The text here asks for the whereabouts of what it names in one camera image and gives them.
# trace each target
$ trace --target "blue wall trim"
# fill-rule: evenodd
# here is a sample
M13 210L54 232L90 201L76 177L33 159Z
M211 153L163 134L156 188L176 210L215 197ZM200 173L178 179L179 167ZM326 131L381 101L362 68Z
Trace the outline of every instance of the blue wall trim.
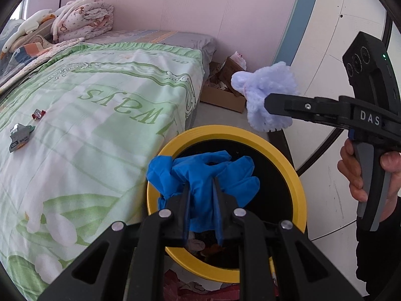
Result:
M315 1L316 0L297 1L287 32L285 33L273 63L284 61L287 65L292 64L292 60L304 36Z

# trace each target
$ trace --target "silver bolt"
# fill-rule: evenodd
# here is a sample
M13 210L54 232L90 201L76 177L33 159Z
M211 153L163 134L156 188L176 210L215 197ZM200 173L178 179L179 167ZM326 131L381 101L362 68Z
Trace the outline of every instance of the silver bolt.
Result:
M112 230L113 231L121 231L124 228L124 223L123 222L114 222L112 224Z
M235 208L234 215L237 217L244 217L247 214L247 211L243 208Z
M293 224L291 221L285 220L281 222L281 227L285 230L290 230L293 227Z
M170 216L171 216L171 210L169 210L169 209L167 209L167 208L162 209L161 211L159 211L159 216L160 216L161 218L170 217Z

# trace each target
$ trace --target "gray handle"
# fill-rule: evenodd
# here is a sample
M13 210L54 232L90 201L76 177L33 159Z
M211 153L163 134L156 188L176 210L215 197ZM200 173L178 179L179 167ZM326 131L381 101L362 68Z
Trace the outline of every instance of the gray handle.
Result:
M385 151L364 142L353 142L352 145L362 169L363 189L368 194L367 202L358 203L358 227L376 231L386 204L391 178L391 173L385 172L380 165L380 156Z

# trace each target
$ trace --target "human hand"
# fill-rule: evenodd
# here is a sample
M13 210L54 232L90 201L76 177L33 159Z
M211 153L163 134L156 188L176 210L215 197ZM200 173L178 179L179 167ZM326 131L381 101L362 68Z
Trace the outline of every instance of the human hand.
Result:
M368 194L363 190L362 169L354 156L354 147L349 139L341 148L340 155L342 159L338 161L337 168L350 181L351 195L357 201L367 201ZM386 205L380 217L380 221L384 221L394 212L401 188L401 155L398 152L385 153L380 158L380 164L386 172L391 173Z

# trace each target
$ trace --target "rubber glove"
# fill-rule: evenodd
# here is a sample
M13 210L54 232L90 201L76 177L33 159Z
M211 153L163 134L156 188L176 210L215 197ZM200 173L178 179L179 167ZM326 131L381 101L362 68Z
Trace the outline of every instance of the rubber glove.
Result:
M165 207L168 198L182 193L184 184L188 182L191 192L190 230L214 230L212 178L218 178L221 190L234 196L239 207L246 206L259 191L259 179L251 177L254 169L252 159L248 156L235 162L230 162L230 159L225 150L175 160L156 156L149 163L147 178L163 196L159 198L159 209Z

